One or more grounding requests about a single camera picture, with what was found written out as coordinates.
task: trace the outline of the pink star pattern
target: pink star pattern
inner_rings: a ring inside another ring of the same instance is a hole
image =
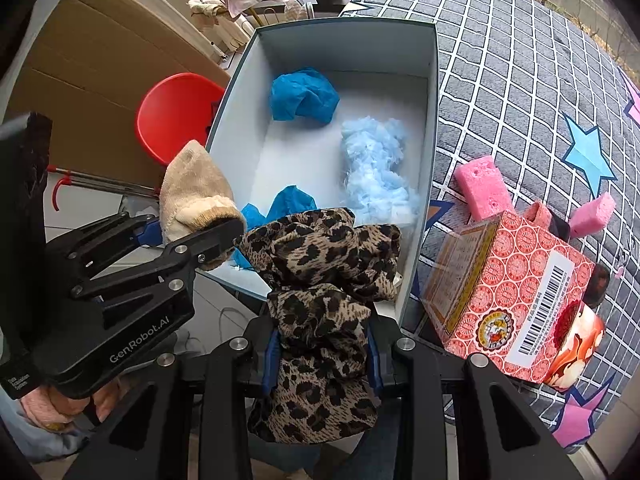
[[[573,444],[589,438],[595,428],[593,427],[593,412],[602,402],[607,389],[613,380],[611,376],[605,383],[589,398],[584,399],[575,386],[565,393],[564,408],[558,415],[556,429],[553,436],[562,447],[569,447]]]
[[[631,79],[622,72],[622,69],[620,69],[620,73],[622,74],[622,79],[625,80],[626,90],[630,94],[630,101],[625,107],[625,114],[640,128],[640,91],[638,91],[638,87]]]

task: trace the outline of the red chair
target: red chair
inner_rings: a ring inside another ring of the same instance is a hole
[[[191,139],[207,141],[224,89],[193,73],[155,85],[140,103],[136,135],[149,155],[167,166]]]

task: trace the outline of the red circular logo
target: red circular logo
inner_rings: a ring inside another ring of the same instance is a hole
[[[491,306],[494,300],[494,294],[491,289],[484,285],[476,286],[471,301],[469,301],[469,308],[478,314],[486,312]]]
[[[583,288],[581,288],[580,286],[570,285],[570,288],[568,288],[566,293],[564,294],[564,300],[562,300],[561,306],[564,305],[565,303],[569,304],[569,303],[573,303],[574,301],[581,300],[583,294],[584,294]]]
[[[465,340],[472,339],[476,331],[477,322],[478,316],[475,314],[465,314],[456,327],[456,336]]]
[[[518,287],[513,282],[502,282],[495,288],[494,297],[500,306],[513,306],[518,299]]]
[[[502,367],[504,366],[504,360],[500,356],[492,355],[489,357],[489,359],[494,362],[494,365],[497,366],[498,370],[502,370]]]
[[[533,367],[533,370],[531,371],[531,379],[534,382],[539,383],[543,379],[543,377],[545,376],[548,370],[549,370],[549,361],[547,361],[546,359],[543,359]]]
[[[518,367],[515,364],[510,363],[508,361],[504,362],[504,373],[513,375],[517,370],[518,370]]]
[[[538,232],[538,241],[540,245],[545,249],[553,249],[558,243],[558,239],[553,236],[549,231],[540,229]]]
[[[466,346],[459,339],[449,339],[446,344],[447,352],[451,352],[458,357],[466,357]]]
[[[536,249],[529,257],[529,268],[536,276],[542,276],[545,273],[546,261],[549,259],[549,253],[542,249]]]
[[[581,253],[579,253],[578,251],[572,251],[571,249],[569,249],[569,259],[574,263],[574,266],[578,266],[581,263],[583,263],[584,261],[584,256],[582,256]]]
[[[508,231],[498,231],[494,240],[494,253],[496,256],[506,258],[509,254],[513,253],[515,242],[513,241],[513,235]]]
[[[559,351],[559,348],[555,347],[553,338],[551,338],[549,341],[546,342],[545,357],[547,359],[552,359],[553,357],[556,357],[556,354],[558,354],[558,351]]]
[[[523,254],[515,253],[507,260],[507,275],[510,280],[519,282],[527,275],[529,264]]]
[[[511,309],[511,313],[513,314],[513,320],[516,323],[516,328],[520,328],[527,319],[529,307],[524,303],[519,303]]]
[[[520,284],[520,300],[526,304],[531,304],[533,298],[536,297],[536,292],[540,286],[540,280],[529,276],[525,278]]]
[[[527,368],[521,368],[516,373],[514,373],[513,376],[517,377],[519,379],[522,379],[524,381],[530,381],[531,380],[531,370],[529,370]]]
[[[528,225],[520,228],[516,233],[516,247],[521,252],[525,254],[532,253],[537,244],[536,232]]]
[[[578,282],[580,286],[587,286],[589,280],[591,279],[591,269],[590,265],[587,263],[583,263],[580,267],[578,267],[578,272],[574,272],[575,281]]]
[[[498,258],[490,256],[486,261],[484,270],[482,271],[482,280],[487,285],[497,285],[503,279],[504,263],[502,263]]]
[[[502,225],[504,225],[507,229],[515,231],[522,225],[522,218],[510,211],[505,211],[502,215]]]

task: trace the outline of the leopard print cloth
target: leopard print cloth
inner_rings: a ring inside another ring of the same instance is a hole
[[[395,225],[353,227],[345,208],[285,216],[235,240],[261,278],[280,332],[278,384],[257,399],[249,431],[268,442],[320,444],[373,427],[364,388],[364,303],[392,300]]]

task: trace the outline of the beige fuzzy glove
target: beige fuzzy glove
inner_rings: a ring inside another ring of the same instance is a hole
[[[224,218],[238,218],[246,227],[234,203],[229,183],[197,140],[190,140],[166,168],[160,190],[160,225],[165,243],[190,235]],[[231,247],[206,270],[221,265],[233,252]]]

